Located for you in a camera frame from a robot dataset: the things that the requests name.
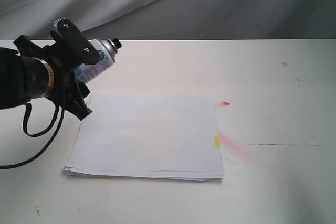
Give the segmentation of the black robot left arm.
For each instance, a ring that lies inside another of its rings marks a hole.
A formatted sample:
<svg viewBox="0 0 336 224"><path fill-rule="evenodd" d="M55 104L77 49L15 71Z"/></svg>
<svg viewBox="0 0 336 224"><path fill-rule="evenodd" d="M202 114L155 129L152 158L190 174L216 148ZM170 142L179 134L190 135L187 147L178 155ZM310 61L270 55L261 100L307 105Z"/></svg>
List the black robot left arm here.
<svg viewBox="0 0 336 224"><path fill-rule="evenodd" d="M94 65L100 55L79 31L51 31L54 43L40 47L27 36L15 41L15 49L1 48L1 109L46 98L83 120L92 111L84 98L88 87L76 80L80 65Z"/></svg>

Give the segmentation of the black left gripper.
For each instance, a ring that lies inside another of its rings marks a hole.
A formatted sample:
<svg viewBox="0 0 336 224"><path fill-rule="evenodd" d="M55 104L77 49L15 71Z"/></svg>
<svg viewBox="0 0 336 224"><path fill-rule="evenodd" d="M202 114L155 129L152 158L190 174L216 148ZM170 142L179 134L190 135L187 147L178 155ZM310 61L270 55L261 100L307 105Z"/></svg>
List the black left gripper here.
<svg viewBox="0 0 336 224"><path fill-rule="evenodd" d="M47 98L82 121L92 113L84 100L90 91L75 77L82 63L60 33L50 35L55 42L43 47L24 35L14 41L13 106Z"/></svg>

